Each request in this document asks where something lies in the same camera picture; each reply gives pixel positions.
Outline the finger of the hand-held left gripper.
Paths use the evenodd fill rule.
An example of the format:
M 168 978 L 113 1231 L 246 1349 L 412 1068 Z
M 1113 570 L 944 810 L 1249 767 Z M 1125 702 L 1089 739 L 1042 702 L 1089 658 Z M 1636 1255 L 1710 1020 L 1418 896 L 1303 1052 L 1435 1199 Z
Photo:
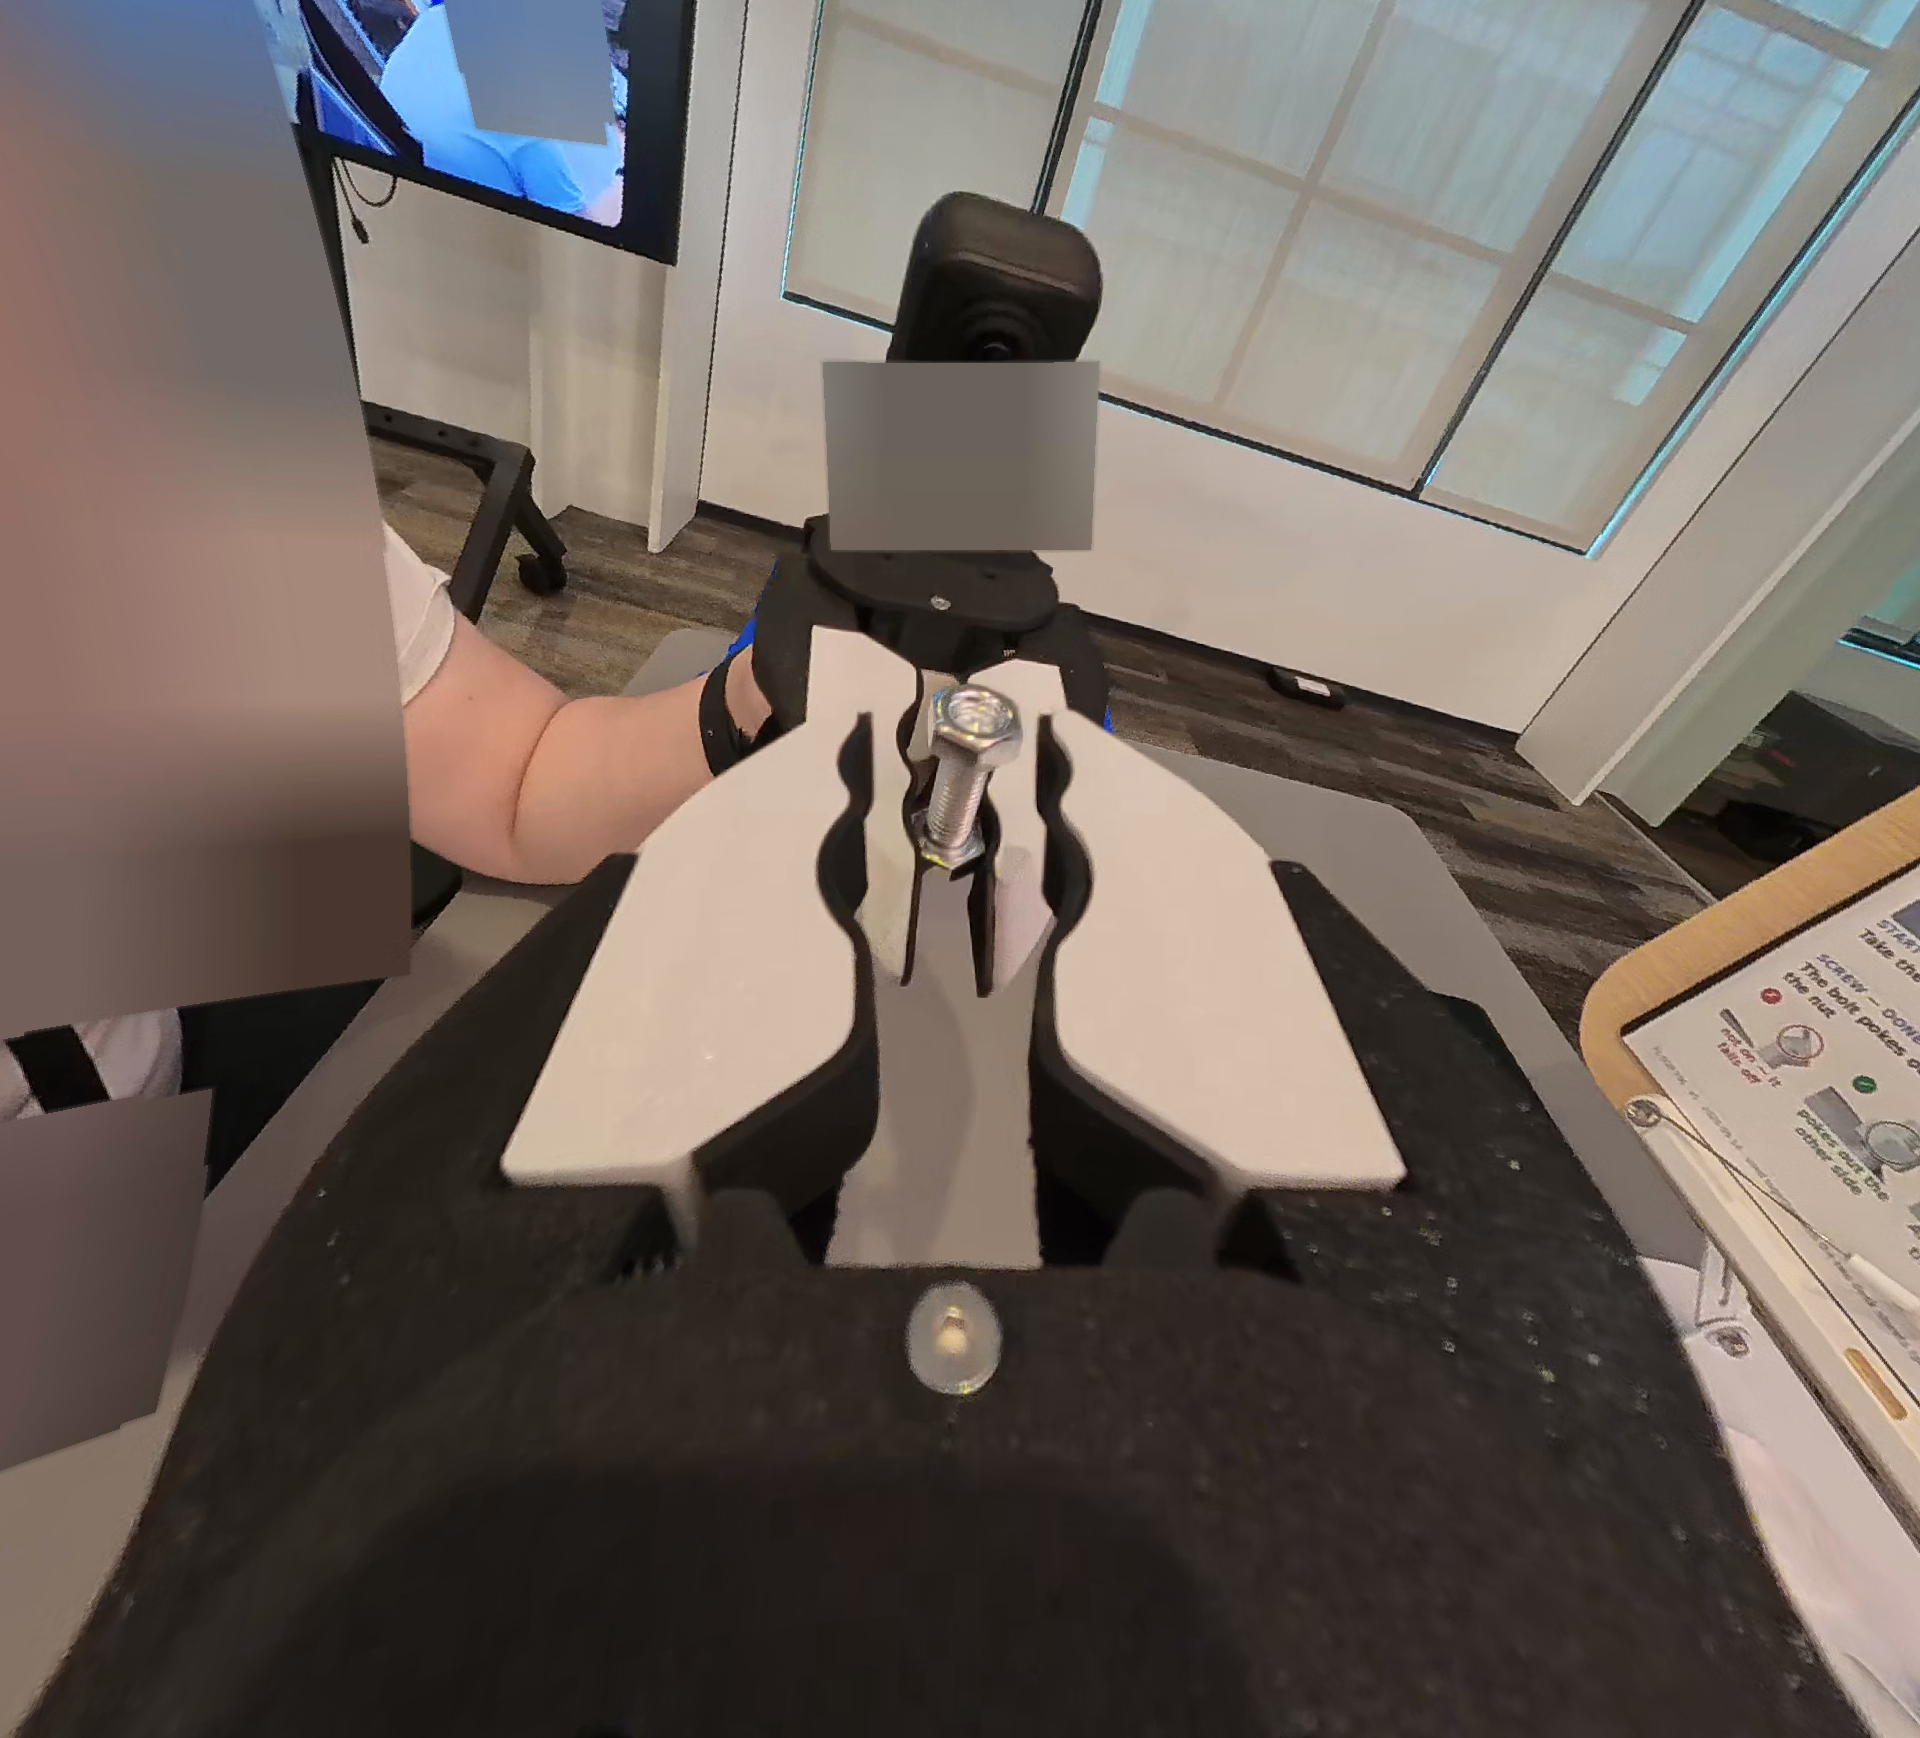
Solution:
M 872 806 L 864 820 L 867 893 L 858 925 L 876 973 L 911 976 L 918 848 L 909 831 L 913 770 L 903 736 L 920 712 L 920 673 L 870 637 L 815 627 L 811 640 L 811 722 L 872 722 Z
M 1051 912 L 1042 893 L 1045 824 L 1039 810 L 1039 725 L 1064 708 L 1058 668 L 1009 661 L 974 677 L 999 695 L 1017 725 L 1017 745 L 995 765 L 978 808 L 986 851 L 970 879 L 974 991 L 992 995 L 1042 944 Z

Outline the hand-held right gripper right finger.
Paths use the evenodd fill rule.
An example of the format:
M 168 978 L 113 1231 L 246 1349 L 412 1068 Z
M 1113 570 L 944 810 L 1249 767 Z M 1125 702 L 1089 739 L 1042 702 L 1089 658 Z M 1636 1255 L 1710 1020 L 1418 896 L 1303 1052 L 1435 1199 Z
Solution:
M 1042 1262 L 1098 1262 L 1148 1194 L 1393 1191 L 1406 1160 L 1257 840 L 1076 712 L 1031 745 Z

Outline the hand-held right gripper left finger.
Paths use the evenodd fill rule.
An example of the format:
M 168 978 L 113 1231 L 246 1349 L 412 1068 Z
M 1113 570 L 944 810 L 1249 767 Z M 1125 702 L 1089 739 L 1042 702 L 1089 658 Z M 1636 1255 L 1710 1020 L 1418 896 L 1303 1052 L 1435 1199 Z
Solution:
M 503 1153 L 520 1189 L 835 1197 L 879 1116 L 876 972 L 858 915 L 870 715 L 803 725 L 636 856 Z

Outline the steel hex bolt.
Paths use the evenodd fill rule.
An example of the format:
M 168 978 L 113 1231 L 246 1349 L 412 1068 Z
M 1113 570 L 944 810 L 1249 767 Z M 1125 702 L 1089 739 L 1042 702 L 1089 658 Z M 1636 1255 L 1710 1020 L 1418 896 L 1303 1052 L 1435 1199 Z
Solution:
M 911 820 L 911 829 L 926 865 L 958 871 L 985 851 L 978 815 L 992 771 L 941 763 L 934 757 L 933 763 L 931 792 L 925 810 Z

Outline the person's left forearm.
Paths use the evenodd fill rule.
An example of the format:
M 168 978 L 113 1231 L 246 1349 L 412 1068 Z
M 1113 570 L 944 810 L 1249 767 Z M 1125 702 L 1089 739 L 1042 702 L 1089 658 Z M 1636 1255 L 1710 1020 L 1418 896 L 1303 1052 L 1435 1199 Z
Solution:
M 614 856 L 631 856 L 714 774 L 707 722 L 733 746 L 733 677 L 658 695 L 563 702 L 537 729 L 508 783 L 487 869 L 515 884 L 563 885 Z

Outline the black rolling stand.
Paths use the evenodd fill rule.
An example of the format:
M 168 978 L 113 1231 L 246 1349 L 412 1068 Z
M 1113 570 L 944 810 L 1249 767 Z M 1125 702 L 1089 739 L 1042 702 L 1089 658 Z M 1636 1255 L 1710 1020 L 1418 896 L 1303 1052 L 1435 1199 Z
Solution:
M 320 139 L 295 131 L 300 170 L 323 237 L 336 306 L 349 342 L 349 364 L 359 373 L 349 301 L 349 269 L 343 244 L 334 156 Z M 516 560 L 520 583 L 537 596 L 566 586 L 566 548 L 533 496 L 537 461 L 520 444 L 446 424 L 397 406 L 360 402 L 367 433 L 410 453 L 443 456 L 471 473 L 483 495 L 469 522 L 457 564 L 448 575 L 448 599 L 471 622 L 484 615 L 508 539 L 520 536 L 527 554 Z

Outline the white page holder bar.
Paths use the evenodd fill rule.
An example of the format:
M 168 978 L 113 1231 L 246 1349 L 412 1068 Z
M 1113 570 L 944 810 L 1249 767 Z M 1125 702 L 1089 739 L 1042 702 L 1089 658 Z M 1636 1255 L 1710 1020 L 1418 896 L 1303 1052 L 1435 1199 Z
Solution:
M 1636 1096 L 1622 1116 L 1860 1453 L 1916 1485 L 1916 1288 L 1814 1231 L 1668 1097 Z

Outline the white framed glass window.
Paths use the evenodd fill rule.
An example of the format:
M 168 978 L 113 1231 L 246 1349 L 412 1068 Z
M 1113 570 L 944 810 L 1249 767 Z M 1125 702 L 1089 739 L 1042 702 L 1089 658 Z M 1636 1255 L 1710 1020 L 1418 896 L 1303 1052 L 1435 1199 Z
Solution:
M 1078 227 L 1157 417 L 1596 551 L 1916 125 L 1916 0 L 821 0 L 782 280 Z

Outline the dark grey waste bin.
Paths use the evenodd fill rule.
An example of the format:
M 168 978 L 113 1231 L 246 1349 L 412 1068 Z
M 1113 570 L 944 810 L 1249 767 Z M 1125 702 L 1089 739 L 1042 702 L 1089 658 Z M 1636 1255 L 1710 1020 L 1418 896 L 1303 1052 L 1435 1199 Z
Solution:
M 1778 865 L 1918 788 L 1918 743 L 1876 715 L 1788 693 L 1686 802 L 1743 856 Z

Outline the white stand base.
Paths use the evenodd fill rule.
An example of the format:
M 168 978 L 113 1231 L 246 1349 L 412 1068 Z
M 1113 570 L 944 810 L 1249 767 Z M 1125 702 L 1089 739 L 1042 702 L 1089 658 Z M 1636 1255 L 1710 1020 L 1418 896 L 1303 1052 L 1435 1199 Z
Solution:
M 1726 1262 L 1641 1260 L 1763 1551 L 1872 1735 L 1918 1733 L 1916 1542 Z

